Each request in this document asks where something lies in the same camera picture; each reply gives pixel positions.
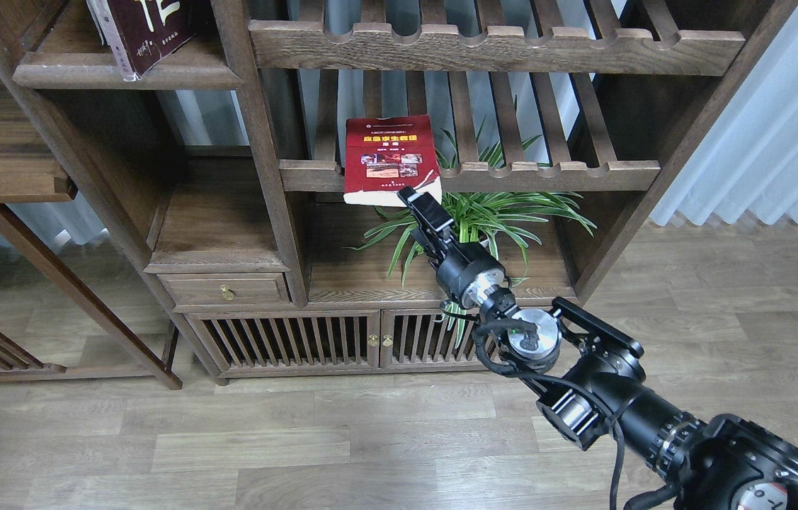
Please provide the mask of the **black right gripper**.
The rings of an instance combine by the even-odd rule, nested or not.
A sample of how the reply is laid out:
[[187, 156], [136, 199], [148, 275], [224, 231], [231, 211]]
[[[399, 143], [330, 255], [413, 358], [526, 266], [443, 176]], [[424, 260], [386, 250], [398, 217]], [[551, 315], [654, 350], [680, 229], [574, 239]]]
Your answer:
[[482, 307], [505, 280], [503, 265], [479, 243], [458, 241], [453, 217], [430, 193], [406, 186], [398, 196], [417, 220], [412, 235], [431, 259], [440, 287], [462, 309]]

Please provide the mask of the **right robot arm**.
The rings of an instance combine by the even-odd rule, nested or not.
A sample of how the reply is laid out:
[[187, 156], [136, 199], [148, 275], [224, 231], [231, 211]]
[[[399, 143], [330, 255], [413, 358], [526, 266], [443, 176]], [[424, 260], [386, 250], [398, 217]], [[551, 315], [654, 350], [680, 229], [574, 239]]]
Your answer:
[[676, 509], [798, 509], [796, 446], [735, 414], [704, 422], [677, 409], [644, 384], [638, 342], [566, 298], [547, 311], [522, 309], [503, 284], [503, 266], [479, 243], [458, 241], [431, 194], [406, 187], [399, 197], [440, 287], [461, 309], [479, 310], [477, 358], [530, 387], [543, 416], [578, 448], [605, 434], [615, 439], [611, 507], [629, 448], [663, 485], [632, 497], [627, 509], [668, 500]]

